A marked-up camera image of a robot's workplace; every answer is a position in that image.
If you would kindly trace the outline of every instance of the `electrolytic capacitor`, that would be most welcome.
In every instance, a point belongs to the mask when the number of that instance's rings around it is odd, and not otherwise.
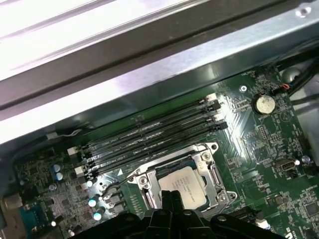
[[[75,235],[78,235],[80,232],[82,232],[82,227],[80,225],[77,225],[75,228],[70,230],[70,236],[73,237]]]
[[[49,190],[50,191],[54,191],[56,189],[56,185],[55,184],[51,184],[50,186],[49,186]]]
[[[86,186],[88,186],[88,188],[92,187],[93,184],[95,184],[97,182],[97,178],[91,179],[89,181],[86,182]]]
[[[301,161],[303,162],[303,163],[311,163],[311,159],[310,159],[310,157],[308,156],[308,155],[304,155],[304,156],[302,156],[301,157]]]
[[[95,207],[96,204],[98,203],[99,199],[100,199],[100,195],[99,195],[99,194],[94,195],[94,196],[89,200],[88,205],[89,205],[91,208]]]
[[[56,180],[61,181],[63,179],[63,174],[62,173],[57,173],[55,175]]]
[[[64,217],[60,215],[51,222],[51,226],[55,227],[59,225],[63,220],[64,220]]]
[[[105,213],[105,208],[103,207],[100,207],[98,210],[96,210],[96,212],[94,213],[93,215],[93,219],[96,220],[96,221],[99,221],[102,219],[102,216],[104,215]]]
[[[61,170],[61,166],[60,166],[59,164],[54,164],[54,165],[53,165],[53,171],[54,171],[55,173],[60,172],[60,170]]]

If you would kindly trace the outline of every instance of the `green circuit board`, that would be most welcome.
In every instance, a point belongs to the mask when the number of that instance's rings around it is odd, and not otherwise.
[[[271,114],[260,115],[252,109],[257,94],[270,92],[280,83],[277,70],[251,70],[29,156],[15,169],[19,181],[23,180],[24,203],[31,208],[34,203],[40,205],[45,214],[46,219],[34,226],[49,227],[54,217],[64,215],[60,224],[64,238],[76,225],[88,229],[99,222],[92,219],[95,209],[87,201],[110,183],[124,180],[139,165],[159,156],[199,142],[217,142],[214,160],[225,188],[238,195],[223,213],[249,206],[262,210],[270,230],[286,238],[307,238],[307,230],[319,233],[319,177],[308,173],[314,163],[301,162],[302,156],[310,156],[310,149],[289,97],[273,96],[276,108]],[[203,104],[198,102],[213,93],[228,125],[225,129],[212,130],[214,124],[206,121],[208,113],[199,113]],[[84,155],[79,163],[91,165],[91,174],[98,175],[93,187],[81,187],[67,153],[71,147]],[[276,166],[278,160],[288,158],[301,164],[289,171]],[[62,180],[56,180],[54,164],[61,165]],[[50,185],[56,189],[49,190]],[[106,210],[104,220],[122,211],[142,217],[147,210],[134,184],[121,186],[117,203],[116,209]]]

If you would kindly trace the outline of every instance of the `metal panel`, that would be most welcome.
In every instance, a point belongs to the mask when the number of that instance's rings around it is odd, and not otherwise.
[[[0,120],[3,115],[9,117],[5,112],[12,106],[16,106],[15,110],[9,110],[19,114],[294,9],[298,4],[299,0],[211,0],[114,36],[0,81]],[[103,79],[90,78],[80,87],[79,81],[101,71]]]
[[[0,21],[10,24],[0,29],[0,80],[205,1],[4,2]]]
[[[304,17],[297,16],[300,9],[291,10],[3,120],[0,122],[0,142],[4,143],[141,89],[143,92],[135,94],[135,97],[142,97],[145,105],[149,102],[153,104],[154,101],[211,84],[233,72],[259,64],[287,51],[296,43],[319,35],[319,1],[307,6],[311,12],[305,13]]]

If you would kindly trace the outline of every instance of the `capacitor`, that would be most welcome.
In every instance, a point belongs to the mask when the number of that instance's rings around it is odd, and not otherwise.
[[[105,208],[100,207],[93,215],[93,219],[99,221],[102,219],[103,214],[105,213]]]
[[[80,225],[77,225],[69,231],[71,237],[78,235],[80,232],[82,232],[82,227]]]
[[[61,181],[63,179],[63,174],[62,173],[57,173],[55,175],[56,180]]]
[[[51,226],[55,227],[59,225],[63,220],[64,220],[64,217],[60,215],[51,222]]]
[[[86,186],[87,186],[88,188],[90,188],[90,187],[92,187],[93,184],[95,184],[97,181],[98,181],[97,178],[91,179],[91,180],[89,180],[89,181],[86,182]]]
[[[53,165],[53,171],[54,171],[55,173],[60,172],[60,170],[61,170],[61,166],[60,166],[60,165],[58,165],[58,164],[54,164],[54,165]]]
[[[252,101],[252,109],[260,115],[271,114],[276,108],[276,101],[266,94],[257,94]]]
[[[98,201],[100,200],[100,195],[96,194],[94,195],[88,202],[88,205],[93,208],[96,206],[96,204],[98,203]]]
[[[302,156],[301,157],[301,161],[303,162],[303,163],[311,163],[311,159],[310,159],[310,157],[308,156],[308,155],[304,155],[304,156]]]
[[[295,160],[295,165],[296,165],[296,166],[300,165],[300,161],[296,159],[296,160]]]
[[[55,185],[55,184],[51,184],[51,185],[49,186],[49,190],[50,190],[50,191],[55,191],[55,189],[56,189],[56,185]]]
[[[270,230],[271,226],[266,219],[256,219],[256,225],[262,229]]]

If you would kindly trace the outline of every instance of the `integrated circuit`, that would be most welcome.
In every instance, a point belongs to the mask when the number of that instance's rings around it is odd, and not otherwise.
[[[319,206],[318,206],[317,202],[306,205],[305,209],[306,209],[307,214],[309,216],[313,216],[313,215],[319,213]]]

